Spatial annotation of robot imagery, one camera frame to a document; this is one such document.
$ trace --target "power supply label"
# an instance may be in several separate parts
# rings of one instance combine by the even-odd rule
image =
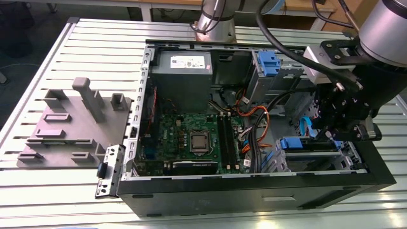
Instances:
[[[172,56],[171,68],[202,68],[204,69],[203,56]]]

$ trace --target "aluminum extrusion table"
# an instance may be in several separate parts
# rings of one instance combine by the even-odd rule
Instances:
[[[0,132],[0,228],[407,227],[407,107],[399,97],[383,106],[375,119],[383,131],[383,140],[375,145],[398,184],[326,209],[140,219],[120,199],[95,200],[95,169],[17,168],[17,152],[24,149],[25,138],[40,119],[46,108],[42,98],[48,89],[63,88],[67,95],[76,94],[72,79],[84,76],[102,96],[118,92],[136,99],[146,39],[194,40],[187,24],[90,19],[71,22]],[[286,45],[344,39],[334,32],[275,29],[272,33]],[[238,42],[268,43],[258,28],[236,27],[236,37]]]

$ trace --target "floor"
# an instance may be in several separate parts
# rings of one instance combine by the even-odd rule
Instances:
[[[0,84],[0,129],[13,111],[13,107],[19,102],[68,18],[80,17],[110,20],[132,19],[142,21],[142,12],[139,8],[79,6],[67,4],[59,4],[56,8],[58,12],[50,13],[46,4],[31,4],[30,11],[35,19],[35,26],[27,29],[25,33],[32,43],[32,53],[21,58],[11,58],[0,51],[0,72],[9,79],[5,85]],[[171,10],[160,11],[154,9],[154,20],[160,22],[190,23],[198,20],[200,16],[199,11],[170,11]],[[255,26],[255,16],[252,14],[236,15],[236,24],[243,26]]]

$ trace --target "orange wire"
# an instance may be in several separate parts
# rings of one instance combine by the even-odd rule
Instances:
[[[243,117],[248,117],[248,116],[251,116],[251,115],[256,112],[258,109],[262,109],[262,110],[264,110],[264,112],[266,112],[267,125],[266,125],[266,128],[264,128],[263,134],[262,134],[262,136],[260,136],[260,138],[259,138],[259,140],[258,140],[258,142],[262,142],[263,139],[266,138],[267,131],[268,131],[268,126],[270,126],[270,115],[268,115],[268,110],[267,110],[267,108],[266,108],[264,106],[256,106],[256,107],[254,107],[254,109],[252,109],[248,113],[240,112],[240,110],[239,110],[239,104],[240,104],[240,101],[242,101],[244,95],[246,95],[246,89],[243,90],[243,94],[242,94],[240,99],[239,99],[239,100],[236,101],[236,103],[235,103],[238,114],[239,114],[240,116],[243,116]]]
[[[259,147],[272,147],[272,145],[270,145],[270,144],[259,144]],[[248,151],[250,151],[250,146],[246,145],[246,146],[243,147],[243,149],[242,149],[242,153],[244,154],[244,153],[247,153]]]

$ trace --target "wooden table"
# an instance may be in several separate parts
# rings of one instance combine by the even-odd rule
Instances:
[[[143,21],[152,21],[151,10],[159,9],[176,9],[176,10],[200,10],[202,0],[16,0],[24,2],[43,2],[50,4],[78,4],[78,5],[100,5],[100,6],[120,6],[120,7],[139,7],[142,9]],[[286,15],[315,17],[315,21],[311,27],[312,31],[320,31],[326,22],[320,20],[312,10],[311,0],[286,0],[287,11]],[[324,17],[330,17],[331,13],[336,11],[336,7],[326,1],[324,5],[319,5],[320,13]],[[274,12],[275,15],[283,14],[283,9]]]

